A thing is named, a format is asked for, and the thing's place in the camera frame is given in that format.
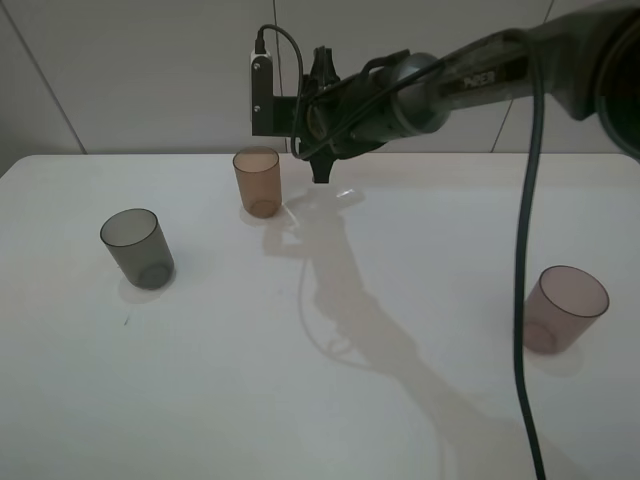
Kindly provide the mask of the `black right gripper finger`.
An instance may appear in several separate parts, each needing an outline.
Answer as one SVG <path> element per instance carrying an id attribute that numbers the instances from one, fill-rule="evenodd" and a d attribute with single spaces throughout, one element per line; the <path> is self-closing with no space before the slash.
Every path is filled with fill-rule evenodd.
<path id="1" fill-rule="evenodd" d="M 340 81 L 335 70 L 331 48 L 321 46 L 314 50 L 309 78 L 316 83 L 338 83 Z"/>
<path id="2" fill-rule="evenodd" d="M 330 182 L 331 171 L 336 159 L 330 154 L 314 154 L 308 163 L 312 170 L 312 180 L 314 184 L 328 184 Z"/>

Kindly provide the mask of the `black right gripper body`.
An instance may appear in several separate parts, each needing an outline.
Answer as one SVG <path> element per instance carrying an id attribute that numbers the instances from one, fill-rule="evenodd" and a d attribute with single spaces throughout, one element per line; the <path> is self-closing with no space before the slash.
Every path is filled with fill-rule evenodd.
<path id="1" fill-rule="evenodd" d="M 294 154 L 301 160 L 349 159 L 395 138 L 392 69 L 363 69 L 339 79 L 329 72 L 299 78 Z"/>

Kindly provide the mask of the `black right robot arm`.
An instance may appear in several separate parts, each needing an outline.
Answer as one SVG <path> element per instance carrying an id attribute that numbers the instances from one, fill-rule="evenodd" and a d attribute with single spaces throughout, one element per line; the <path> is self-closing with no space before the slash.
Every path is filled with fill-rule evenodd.
<path id="1" fill-rule="evenodd" d="M 301 159 L 331 164 L 438 131 L 456 110 L 529 97 L 533 135 L 544 99 L 568 116 L 597 116 L 610 140 L 639 154 L 639 5 L 603 1 L 526 29 L 490 34 L 444 57 L 401 50 L 338 80 L 316 51 L 300 80 L 292 142 Z"/>

